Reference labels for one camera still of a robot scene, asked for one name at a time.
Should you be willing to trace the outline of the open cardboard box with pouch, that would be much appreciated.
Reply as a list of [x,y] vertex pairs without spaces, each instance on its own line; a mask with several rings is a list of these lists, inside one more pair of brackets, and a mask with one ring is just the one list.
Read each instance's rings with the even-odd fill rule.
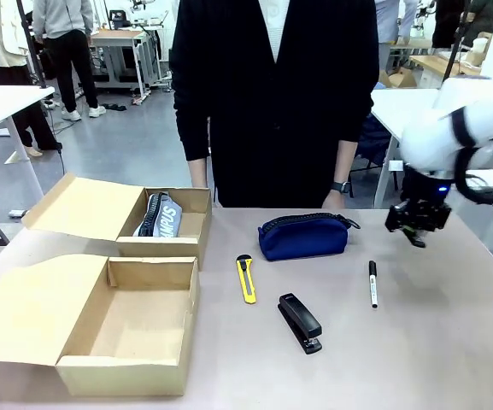
[[[166,192],[182,208],[177,237],[134,237],[149,195]],[[125,257],[190,257],[202,265],[212,216],[209,189],[143,187],[66,174],[22,218],[28,229],[113,243]]]

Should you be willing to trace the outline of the person in black cardigan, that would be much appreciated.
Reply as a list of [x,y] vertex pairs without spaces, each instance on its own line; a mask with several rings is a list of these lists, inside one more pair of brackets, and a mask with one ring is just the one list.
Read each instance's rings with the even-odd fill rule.
[[225,208],[322,208],[379,78],[374,0],[180,0],[170,54],[185,158]]

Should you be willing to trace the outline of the white side table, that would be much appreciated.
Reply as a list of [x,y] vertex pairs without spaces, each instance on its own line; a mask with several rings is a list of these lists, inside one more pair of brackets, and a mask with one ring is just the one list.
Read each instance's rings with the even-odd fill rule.
[[44,193],[21,142],[12,115],[34,103],[39,103],[54,92],[55,89],[52,86],[42,88],[35,85],[0,85],[0,123],[4,123],[7,127],[19,158],[18,164],[25,173],[25,180],[32,193],[33,203],[40,201]]

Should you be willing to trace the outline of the grey metal workbench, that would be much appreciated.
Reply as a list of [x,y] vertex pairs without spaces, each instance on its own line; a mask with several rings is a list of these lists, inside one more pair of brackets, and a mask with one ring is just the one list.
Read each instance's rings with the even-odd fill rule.
[[164,56],[164,26],[102,29],[92,36],[92,66],[100,91],[127,91],[140,105],[154,89],[169,91],[172,74]]

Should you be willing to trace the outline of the black and white marker pen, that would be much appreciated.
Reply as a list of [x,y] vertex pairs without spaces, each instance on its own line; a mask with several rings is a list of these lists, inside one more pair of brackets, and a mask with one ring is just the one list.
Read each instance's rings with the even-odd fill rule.
[[375,261],[369,261],[368,263],[369,284],[370,284],[370,297],[373,308],[379,307],[378,291],[377,291],[377,266]]

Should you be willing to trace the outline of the person's left forearm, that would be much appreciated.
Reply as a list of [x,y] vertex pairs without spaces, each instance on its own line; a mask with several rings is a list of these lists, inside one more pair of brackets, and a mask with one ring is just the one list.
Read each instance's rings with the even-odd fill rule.
[[350,170],[355,159],[357,142],[343,141],[338,143],[337,158],[333,181],[345,183],[349,180]]

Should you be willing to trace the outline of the bystander in beige jacket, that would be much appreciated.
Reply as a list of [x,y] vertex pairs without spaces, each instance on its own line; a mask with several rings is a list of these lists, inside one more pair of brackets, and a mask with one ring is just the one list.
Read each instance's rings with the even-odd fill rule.
[[[30,85],[29,48],[16,0],[0,0],[0,85]],[[13,115],[13,122],[29,156],[60,150],[41,104],[36,102]]]

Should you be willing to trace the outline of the black tripod pole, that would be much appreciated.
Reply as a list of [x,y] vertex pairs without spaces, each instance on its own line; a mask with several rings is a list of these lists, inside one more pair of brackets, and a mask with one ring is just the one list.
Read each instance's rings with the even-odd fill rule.
[[457,55],[458,55],[459,49],[461,48],[461,42],[462,42],[463,34],[465,32],[466,25],[467,25],[467,17],[468,17],[468,12],[470,9],[471,2],[472,2],[472,0],[464,0],[463,13],[461,14],[459,26],[458,26],[456,34],[455,34],[455,42],[454,42],[453,47],[451,49],[450,57],[449,57],[448,64],[446,66],[446,69],[445,69],[445,72],[443,75],[442,82],[444,82],[445,80],[447,80],[450,77],[450,75],[454,69],[454,66],[457,63]]
[[[21,26],[22,26],[22,29],[23,29],[25,36],[26,36],[28,55],[30,57],[30,60],[32,61],[32,67],[33,67],[33,70],[35,72],[35,76],[38,80],[38,85],[41,87],[41,89],[46,90],[46,89],[48,89],[48,86],[46,84],[44,75],[42,74],[40,62],[38,61],[38,58],[37,58],[35,46],[34,46],[33,41],[32,41],[32,35],[30,34],[29,25],[26,21],[26,14],[25,14],[24,9],[23,9],[22,1],[21,0],[15,0],[15,1],[16,1],[17,10],[18,10],[18,13],[19,13],[19,16],[21,19]],[[54,139],[56,140],[56,135],[54,133],[54,127],[52,126],[52,122],[51,122],[51,131],[52,131]],[[65,165],[64,165],[63,158],[62,158],[62,144],[60,142],[58,142],[57,140],[56,140],[56,152],[58,153],[60,161],[61,161],[62,175],[64,175],[66,170],[65,170]]]

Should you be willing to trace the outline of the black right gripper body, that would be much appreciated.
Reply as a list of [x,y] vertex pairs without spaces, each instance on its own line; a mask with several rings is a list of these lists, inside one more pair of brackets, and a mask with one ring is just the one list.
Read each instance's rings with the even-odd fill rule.
[[451,213],[446,203],[452,185],[451,179],[437,179],[406,165],[402,181],[401,225],[417,231],[435,231],[444,228]]

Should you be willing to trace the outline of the person's left hand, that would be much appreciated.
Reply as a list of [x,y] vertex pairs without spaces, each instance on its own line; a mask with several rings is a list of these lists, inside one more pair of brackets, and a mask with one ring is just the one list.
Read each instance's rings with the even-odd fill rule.
[[330,210],[345,209],[345,198],[345,194],[336,190],[331,190],[326,196],[322,208]]

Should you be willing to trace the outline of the blue zippered pencil case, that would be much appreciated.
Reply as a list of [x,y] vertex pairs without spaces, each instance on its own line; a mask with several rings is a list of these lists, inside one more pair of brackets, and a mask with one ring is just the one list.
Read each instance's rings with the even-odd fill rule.
[[281,216],[258,228],[258,240],[267,261],[340,255],[349,229],[361,227],[341,214],[314,213]]

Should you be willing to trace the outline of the wooden top table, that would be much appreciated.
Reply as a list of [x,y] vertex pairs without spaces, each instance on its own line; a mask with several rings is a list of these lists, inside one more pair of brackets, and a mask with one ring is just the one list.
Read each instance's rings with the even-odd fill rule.
[[[421,66],[437,76],[443,78],[449,65],[449,59],[441,56],[410,56],[412,63]],[[478,76],[481,74],[480,67],[473,67],[465,61],[455,61],[450,69],[450,76],[456,77],[465,74],[466,76]]]

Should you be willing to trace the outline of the person's right forearm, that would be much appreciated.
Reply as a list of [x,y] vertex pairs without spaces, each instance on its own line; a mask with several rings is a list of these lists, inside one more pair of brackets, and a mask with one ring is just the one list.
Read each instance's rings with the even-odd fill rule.
[[207,159],[188,161],[191,184],[194,188],[208,188]]

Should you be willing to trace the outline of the grey Campus pencil case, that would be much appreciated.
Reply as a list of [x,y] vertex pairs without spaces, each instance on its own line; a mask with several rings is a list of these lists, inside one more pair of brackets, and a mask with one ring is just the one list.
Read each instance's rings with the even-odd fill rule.
[[177,237],[182,208],[166,192],[149,195],[144,218],[134,237]]

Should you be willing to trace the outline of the yellow utility knife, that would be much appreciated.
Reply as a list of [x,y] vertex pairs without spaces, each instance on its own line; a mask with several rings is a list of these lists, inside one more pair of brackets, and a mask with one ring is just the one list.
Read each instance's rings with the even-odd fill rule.
[[250,272],[250,265],[252,263],[252,260],[252,257],[246,254],[240,255],[236,259],[243,298],[247,304],[256,303],[255,286]]

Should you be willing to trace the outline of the black stapler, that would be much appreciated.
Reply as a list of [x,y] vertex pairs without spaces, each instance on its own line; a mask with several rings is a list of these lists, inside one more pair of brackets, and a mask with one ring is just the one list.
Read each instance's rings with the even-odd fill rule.
[[282,295],[277,308],[305,354],[321,351],[322,345],[318,338],[322,334],[322,326],[294,294]]

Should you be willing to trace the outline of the bystander in grey top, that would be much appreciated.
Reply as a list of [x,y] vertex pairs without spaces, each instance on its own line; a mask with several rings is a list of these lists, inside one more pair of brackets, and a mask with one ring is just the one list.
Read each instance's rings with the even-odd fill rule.
[[98,118],[105,107],[97,100],[97,90],[91,70],[89,42],[93,31],[93,11],[90,0],[33,0],[32,29],[36,40],[49,50],[62,97],[62,118],[81,120],[73,85],[73,74],[79,77],[88,115]]

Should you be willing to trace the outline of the small open cardboard carton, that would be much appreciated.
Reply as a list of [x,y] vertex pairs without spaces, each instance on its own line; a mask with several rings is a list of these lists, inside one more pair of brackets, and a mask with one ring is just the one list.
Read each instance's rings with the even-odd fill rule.
[[400,67],[391,75],[385,70],[381,70],[379,72],[379,83],[386,88],[413,89],[417,87],[413,72],[404,67]]

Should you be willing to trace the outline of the large open cardboard box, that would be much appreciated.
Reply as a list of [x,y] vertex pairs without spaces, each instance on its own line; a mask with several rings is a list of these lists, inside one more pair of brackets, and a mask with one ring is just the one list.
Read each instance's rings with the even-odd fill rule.
[[194,257],[63,255],[0,278],[0,362],[49,366],[76,396],[185,392]]

